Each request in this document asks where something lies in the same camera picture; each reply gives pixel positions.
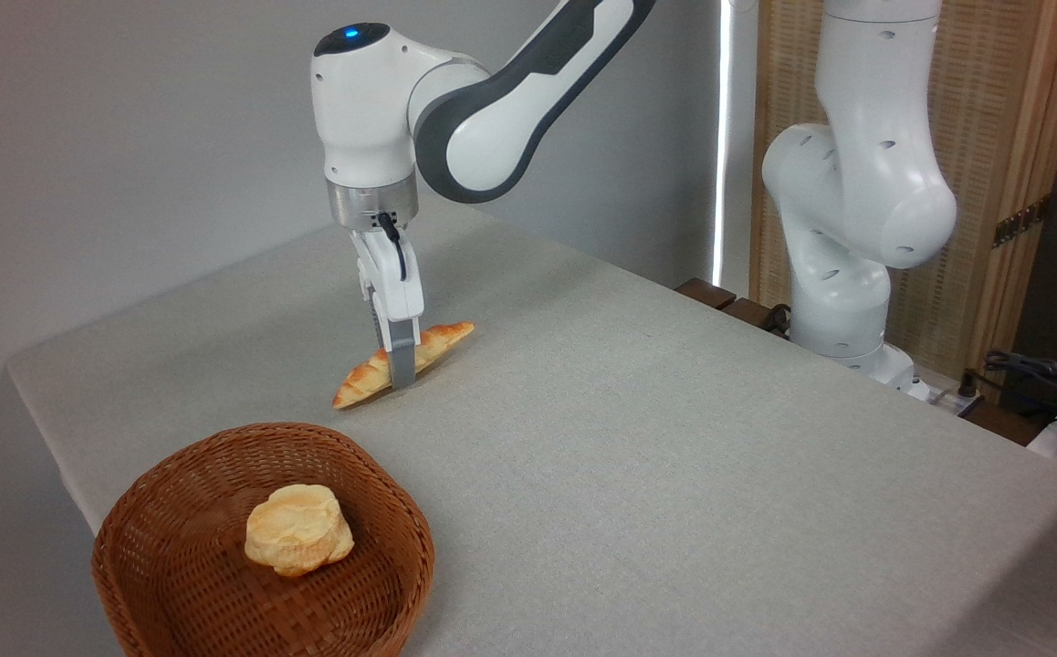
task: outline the table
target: table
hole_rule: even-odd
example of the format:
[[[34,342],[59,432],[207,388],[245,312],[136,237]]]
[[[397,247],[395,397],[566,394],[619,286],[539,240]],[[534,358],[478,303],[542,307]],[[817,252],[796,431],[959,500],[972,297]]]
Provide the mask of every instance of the table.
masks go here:
[[[98,527],[218,430],[348,433],[423,507],[408,654],[1057,654],[1057,465],[470,208],[411,225],[420,383],[330,399],[375,349],[340,228],[10,362]]]

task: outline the wooden folding screen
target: wooden folding screen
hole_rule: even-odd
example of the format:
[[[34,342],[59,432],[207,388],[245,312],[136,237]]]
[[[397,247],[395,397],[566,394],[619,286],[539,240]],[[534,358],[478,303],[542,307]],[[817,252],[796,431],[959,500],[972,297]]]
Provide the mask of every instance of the wooden folding screen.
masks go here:
[[[818,0],[761,3],[758,154],[789,125],[827,123],[813,90],[820,16]],[[958,377],[986,350],[1012,348],[1040,221],[1050,215],[1057,0],[943,1],[929,96],[959,223],[932,261],[892,273],[887,339]],[[754,192],[752,297],[792,303],[783,232],[759,175]]]

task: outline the metal hinge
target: metal hinge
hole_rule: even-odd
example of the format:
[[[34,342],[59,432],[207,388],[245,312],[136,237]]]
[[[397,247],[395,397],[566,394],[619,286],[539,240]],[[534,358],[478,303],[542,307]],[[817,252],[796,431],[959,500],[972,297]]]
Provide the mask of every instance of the metal hinge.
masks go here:
[[[1033,229],[1033,225],[1037,225],[1043,221],[1043,218],[1047,215],[1051,201],[1052,195],[1045,195],[1028,207],[1021,209],[1021,211],[1017,211],[1012,217],[1000,221],[995,227],[995,240],[991,242],[993,248],[997,249],[1002,245],[1006,245],[1007,242],[1018,238],[1022,232],[1028,232],[1028,230]]]

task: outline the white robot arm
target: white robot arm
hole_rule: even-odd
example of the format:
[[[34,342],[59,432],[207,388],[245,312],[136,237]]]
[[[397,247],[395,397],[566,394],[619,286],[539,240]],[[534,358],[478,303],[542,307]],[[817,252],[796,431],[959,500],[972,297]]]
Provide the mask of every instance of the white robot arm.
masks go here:
[[[313,52],[313,116],[333,217],[358,251],[394,387],[414,382],[423,284],[406,227],[415,166],[460,203],[490,201],[524,174],[540,138],[646,20],[654,0],[565,0],[488,75],[475,59],[356,23]]]
[[[793,270],[792,340],[924,398],[885,344],[887,267],[933,257],[953,193],[933,154],[927,83],[941,0],[826,0],[817,96],[831,125],[795,125],[763,161]]]

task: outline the brown woven basket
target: brown woven basket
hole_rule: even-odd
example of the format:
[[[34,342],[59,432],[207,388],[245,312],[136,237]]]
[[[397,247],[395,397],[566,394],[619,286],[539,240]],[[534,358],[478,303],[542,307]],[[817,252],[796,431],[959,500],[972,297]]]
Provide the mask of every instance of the brown woven basket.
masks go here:
[[[244,521],[288,484],[338,496],[354,549],[302,578],[244,557]],[[312,425],[229,429],[137,478],[95,540],[99,598],[129,656],[398,654],[435,549],[423,512],[353,440]]]

